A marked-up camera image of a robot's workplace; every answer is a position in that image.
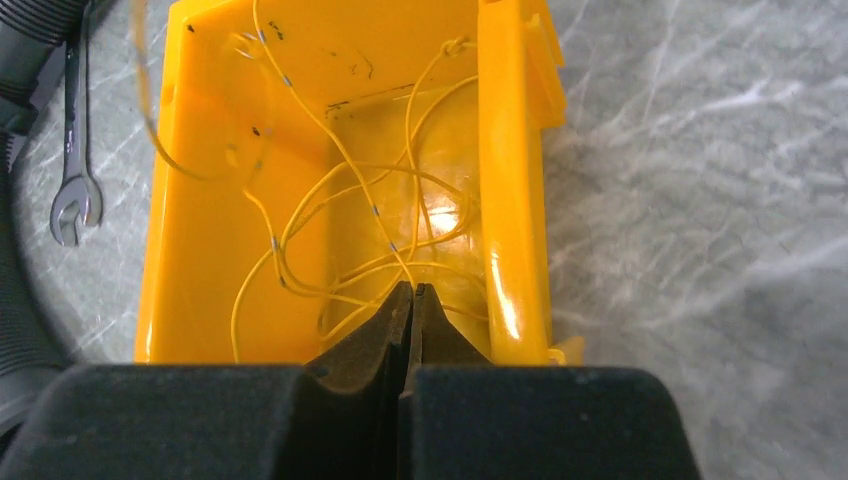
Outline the orange plastic bin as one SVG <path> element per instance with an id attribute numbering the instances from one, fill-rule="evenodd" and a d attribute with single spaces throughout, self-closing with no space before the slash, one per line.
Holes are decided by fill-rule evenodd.
<path id="1" fill-rule="evenodd" d="M 304 363 L 429 284 L 487 360 L 554 338 L 545 1 L 179 1 L 169 11 L 135 358 Z"/>

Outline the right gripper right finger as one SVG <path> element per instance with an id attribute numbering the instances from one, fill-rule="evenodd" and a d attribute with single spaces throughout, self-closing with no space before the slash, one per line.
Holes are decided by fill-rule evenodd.
<path id="1" fill-rule="evenodd" d="M 697 479 L 677 405 L 647 371 L 489 362 L 415 291 L 398 400 L 401 479 Z"/>

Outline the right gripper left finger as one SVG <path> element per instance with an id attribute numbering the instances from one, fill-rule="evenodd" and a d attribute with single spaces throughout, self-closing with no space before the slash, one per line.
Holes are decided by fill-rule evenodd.
<path id="1" fill-rule="evenodd" d="M 414 292 L 306 365 L 86 365 L 53 381 L 5 479 L 393 479 Z"/>

